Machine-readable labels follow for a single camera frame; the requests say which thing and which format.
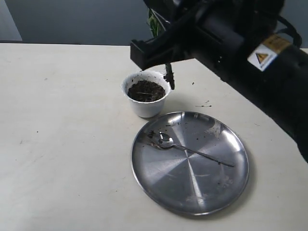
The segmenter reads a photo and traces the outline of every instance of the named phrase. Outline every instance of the metal spoon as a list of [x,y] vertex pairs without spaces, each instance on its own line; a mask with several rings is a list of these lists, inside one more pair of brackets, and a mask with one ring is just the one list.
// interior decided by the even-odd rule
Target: metal spoon
[[186,149],[189,152],[199,154],[199,155],[204,156],[204,157],[206,157],[210,160],[214,160],[214,161],[218,162],[219,164],[223,164],[223,165],[226,165],[226,166],[229,166],[229,167],[234,167],[234,165],[223,162],[223,161],[221,161],[221,160],[219,160],[219,159],[217,159],[217,158],[215,158],[211,155],[201,153],[199,151],[194,151],[194,150],[191,150],[191,149],[189,149],[185,146],[176,144],[176,143],[174,143],[173,139],[169,135],[167,135],[163,132],[159,132],[159,136],[160,136],[160,142],[157,143],[157,145],[160,146],[161,148],[171,148],[171,147],[183,148],[183,149]]

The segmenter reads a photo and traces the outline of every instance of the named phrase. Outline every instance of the metal plate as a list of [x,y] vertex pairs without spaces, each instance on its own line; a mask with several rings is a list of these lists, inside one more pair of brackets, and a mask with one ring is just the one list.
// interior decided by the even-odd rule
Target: metal plate
[[[198,154],[149,145],[146,134],[160,131],[174,142],[235,164],[227,167]],[[143,190],[176,213],[207,215],[234,202],[249,174],[248,158],[238,137],[218,120],[194,112],[162,115],[148,122],[132,147],[132,168]]]

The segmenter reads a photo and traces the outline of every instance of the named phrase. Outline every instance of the white cup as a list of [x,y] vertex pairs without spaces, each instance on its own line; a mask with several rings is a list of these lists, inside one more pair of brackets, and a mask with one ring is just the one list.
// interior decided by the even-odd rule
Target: white cup
[[[153,102],[139,102],[130,98],[128,96],[129,88],[140,80],[148,80],[162,86],[165,90],[164,97]],[[164,80],[164,75],[157,71],[141,71],[132,74],[123,80],[121,88],[129,99],[133,111],[142,118],[151,118],[159,114],[164,107],[166,97],[171,92],[171,87],[169,83]]]

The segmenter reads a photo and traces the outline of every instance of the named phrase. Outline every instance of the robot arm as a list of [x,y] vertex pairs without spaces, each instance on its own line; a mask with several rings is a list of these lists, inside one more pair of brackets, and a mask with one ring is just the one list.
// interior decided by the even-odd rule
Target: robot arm
[[144,2],[166,30],[131,42],[135,64],[144,70],[196,58],[269,115],[308,161],[308,55],[273,33],[284,0]]

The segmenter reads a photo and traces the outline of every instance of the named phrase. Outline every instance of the white table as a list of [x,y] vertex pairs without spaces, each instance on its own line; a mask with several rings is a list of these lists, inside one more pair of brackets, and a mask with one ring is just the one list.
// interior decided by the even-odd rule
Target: white table
[[249,149],[236,203],[188,219],[138,186],[130,148],[147,120],[120,89],[139,71],[129,47],[0,44],[0,231],[307,230],[308,165],[293,140],[197,61],[173,67],[163,113],[213,116]]

